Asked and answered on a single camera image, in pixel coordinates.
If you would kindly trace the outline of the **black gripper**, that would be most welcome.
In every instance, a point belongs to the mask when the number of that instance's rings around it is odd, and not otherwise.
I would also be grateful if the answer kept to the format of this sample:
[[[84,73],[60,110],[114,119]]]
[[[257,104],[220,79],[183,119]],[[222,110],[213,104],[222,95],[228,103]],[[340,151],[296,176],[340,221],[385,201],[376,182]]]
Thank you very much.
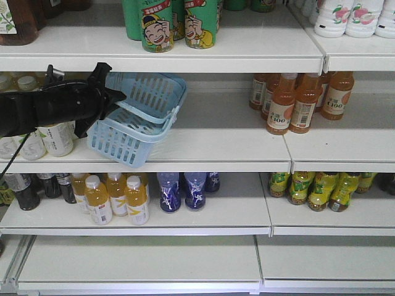
[[[105,119],[119,108],[117,102],[127,98],[121,91],[105,88],[106,76],[111,70],[107,63],[99,62],[87,79],[65,80],[49,65],[45,85],[33,97],[35,126],[74,121],[77,137],[85,137],[96,120]]]

